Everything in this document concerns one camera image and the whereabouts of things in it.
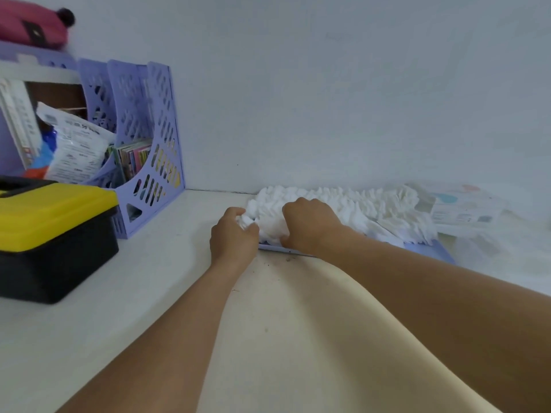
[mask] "left hand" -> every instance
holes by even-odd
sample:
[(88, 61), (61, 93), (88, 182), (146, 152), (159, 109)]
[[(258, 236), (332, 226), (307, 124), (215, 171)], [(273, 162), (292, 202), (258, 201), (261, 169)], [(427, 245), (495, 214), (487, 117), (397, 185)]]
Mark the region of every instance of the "left hand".
[(258, 225), (252, 223), (243, 230), (235, 220), (244, 212), (240, 207), (230, 207), (210, 231), (211, 264), (222, 263), (239, 274), (249, 266), (258, 249)]

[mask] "forearm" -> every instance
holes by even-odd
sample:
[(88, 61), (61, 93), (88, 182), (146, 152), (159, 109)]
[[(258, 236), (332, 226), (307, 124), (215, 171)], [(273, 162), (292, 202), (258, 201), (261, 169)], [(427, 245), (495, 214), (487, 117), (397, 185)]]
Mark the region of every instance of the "forearm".
[(212, 266), (59, 413), (193, 413), (240, 272)]
[(551, 411), (551, 298), (348, 229), (323, 238), (318, 254), (497, 407)]

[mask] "yellow lid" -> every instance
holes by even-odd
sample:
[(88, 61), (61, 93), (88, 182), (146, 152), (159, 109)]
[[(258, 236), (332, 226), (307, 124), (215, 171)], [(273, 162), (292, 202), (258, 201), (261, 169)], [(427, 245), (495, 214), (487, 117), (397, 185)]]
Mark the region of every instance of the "yellow lid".
[(114, 191), (61, 183), (1, 195), (0, 250), (5, 252), (36, 248), (118, 204)]

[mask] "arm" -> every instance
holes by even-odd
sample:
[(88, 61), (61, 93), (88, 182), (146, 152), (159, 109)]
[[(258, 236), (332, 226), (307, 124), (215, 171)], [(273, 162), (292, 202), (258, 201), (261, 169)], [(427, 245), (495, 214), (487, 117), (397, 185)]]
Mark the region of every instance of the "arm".
[(233, 285), (256, 255), (258, 226), (229, 208), (212, 229), (210, 268), (58, 413), (193, 413)]
[(283, 214), (284, 246), (353, 277), (489, 402), (551, 411), (551, 298), (369, 239), (318, 200), (288, 203)]

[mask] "black pom-pom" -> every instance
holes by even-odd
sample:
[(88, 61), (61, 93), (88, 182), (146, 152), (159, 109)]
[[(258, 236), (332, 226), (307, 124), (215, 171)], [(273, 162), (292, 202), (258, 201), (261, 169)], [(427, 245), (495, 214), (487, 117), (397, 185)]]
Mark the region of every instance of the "black pom-pom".
[(65, 27), (70, 28), (74, 25), (74, 14), (69, 9), (59, 9), (56, 14)]

